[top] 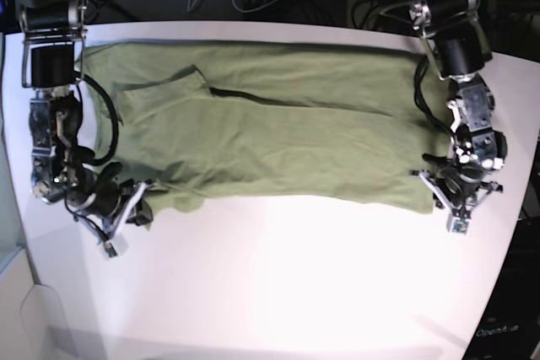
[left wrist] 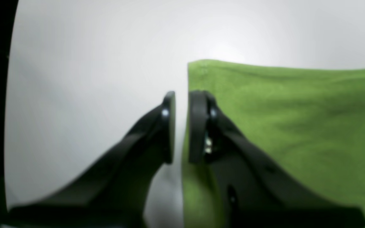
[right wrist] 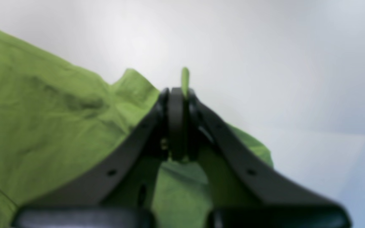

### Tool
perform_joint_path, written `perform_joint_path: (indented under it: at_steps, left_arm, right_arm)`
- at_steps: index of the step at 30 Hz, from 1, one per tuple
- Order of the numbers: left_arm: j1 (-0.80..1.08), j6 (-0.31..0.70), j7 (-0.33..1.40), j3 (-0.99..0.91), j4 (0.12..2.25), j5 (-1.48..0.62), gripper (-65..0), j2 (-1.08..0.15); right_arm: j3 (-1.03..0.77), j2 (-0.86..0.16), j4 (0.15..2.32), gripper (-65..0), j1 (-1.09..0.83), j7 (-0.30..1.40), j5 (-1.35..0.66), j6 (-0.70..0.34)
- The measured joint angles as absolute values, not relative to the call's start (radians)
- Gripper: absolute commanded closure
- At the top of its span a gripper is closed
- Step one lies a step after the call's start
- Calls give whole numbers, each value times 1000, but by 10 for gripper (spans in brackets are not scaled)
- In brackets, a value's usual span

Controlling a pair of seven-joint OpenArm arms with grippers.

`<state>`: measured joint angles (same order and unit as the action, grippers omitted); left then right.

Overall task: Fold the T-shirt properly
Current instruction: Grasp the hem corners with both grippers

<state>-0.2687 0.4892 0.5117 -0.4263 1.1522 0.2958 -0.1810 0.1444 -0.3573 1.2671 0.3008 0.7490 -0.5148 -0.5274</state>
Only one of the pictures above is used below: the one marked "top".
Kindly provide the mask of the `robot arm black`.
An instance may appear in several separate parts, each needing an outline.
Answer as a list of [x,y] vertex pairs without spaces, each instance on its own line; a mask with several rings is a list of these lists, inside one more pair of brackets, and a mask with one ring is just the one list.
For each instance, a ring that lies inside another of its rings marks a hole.
[[[433,192],[436,206],[448,211],[447,229],[465,234],[473,212],[503,186],[487,176],[500,171],[508,153],[506,137],[493,128],[494,96],[480,75],[493,54],[480,24],[481,0],[399,0],[379,7],[381,16],[394,18],[406,9],[424,55],[413,75],[413,100],[428,122],[451,141],[445,157],[426,153],[428,170],[419,177]],[[428,107],[421,83],[428,69],[449,84],[446,101],[453,121],[438,119]]]
[[[117,257],[127,247],[122,228],[153,220],[143,196],[154,182],[117,180],[123,169],[113,159],[119,116],[108,93],[84,71],[84,54],[75,51],[85,46],[87,0],[14,1],[24,35],[21,85],[34,92],[29,116],[32,193],[49,204],[61,202],[96,237],[106,257]],[[101,157],[78,142],[84,120],[81,83],[102,98],[111,121],[111,143]]]

